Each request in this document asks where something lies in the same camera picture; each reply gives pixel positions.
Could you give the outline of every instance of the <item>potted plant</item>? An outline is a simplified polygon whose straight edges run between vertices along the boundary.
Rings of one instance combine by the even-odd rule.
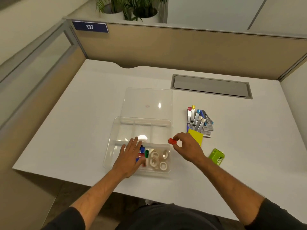
[[[125,20],[123,7],[118,0],[96,0],[96,10],[106,20]]]
[[[131,9],[131,20],[140,19],[144,23],[159,23],[159,11],[155,4],[165,4],[167,0],[119,0],[125,9]]]

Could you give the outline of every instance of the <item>black sleeve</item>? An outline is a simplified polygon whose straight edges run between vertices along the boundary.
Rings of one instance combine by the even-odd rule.
[[[42,230],[85,230],[85,223],[79,211],[74,207],[69,207]]]
[[[291,216],[286,210],[271,202],[267,198],[262,202],[254,221],[245,226],[246,230],[297,230],[307,229],[307,225]]]

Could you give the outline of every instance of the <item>left hand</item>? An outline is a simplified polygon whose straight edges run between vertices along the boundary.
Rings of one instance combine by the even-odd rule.
[[[136,170],[140,167],[141,164],[146,162],[144,157],[141,157],[138,162],[136,162],[136,158],[138,157],[138,153],[140,152],[140,147],[142,145],[142,141],[139,141],[138,138],[135,137],[131,139],[125,149],[125,144],[121,147],[118,158],[116,159],[112,170],[119,173],[122,178],[128,178],[132,174],[136,172]]]

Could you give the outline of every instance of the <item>white planter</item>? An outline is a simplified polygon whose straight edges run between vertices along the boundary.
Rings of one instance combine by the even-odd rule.
[[[135,15],[133,14],[133,12],[131,13],[131,18],[134,18]],[[141,23],[160,23],[160,15],[159,15],[159,11],[157,11],[157,14],[149,17],[149,18],[138,18],[138,22]]]
[[[110,4],[104,7],[104,13],[100,13],[100,18],[104,19],[105,21],[112,21],[112,22],[125,20],[123,11],[119,13],[111,12]]]

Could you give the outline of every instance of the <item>desk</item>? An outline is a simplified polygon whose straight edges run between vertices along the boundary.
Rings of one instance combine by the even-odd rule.
[[[307,151],[278,81],[86,60],[13,168],[93,186],[106,173],[105,150],[126,88],[169,89],[172,74],[250,83],[252,100],[174,90],[173,135],[186,131],[188,106],[202,107],[214,121],[205,155],[225,152],[223,169],[307,222]],[[175,152],[169,178],[134,175],[115,191],[236,219],[206,177]]]

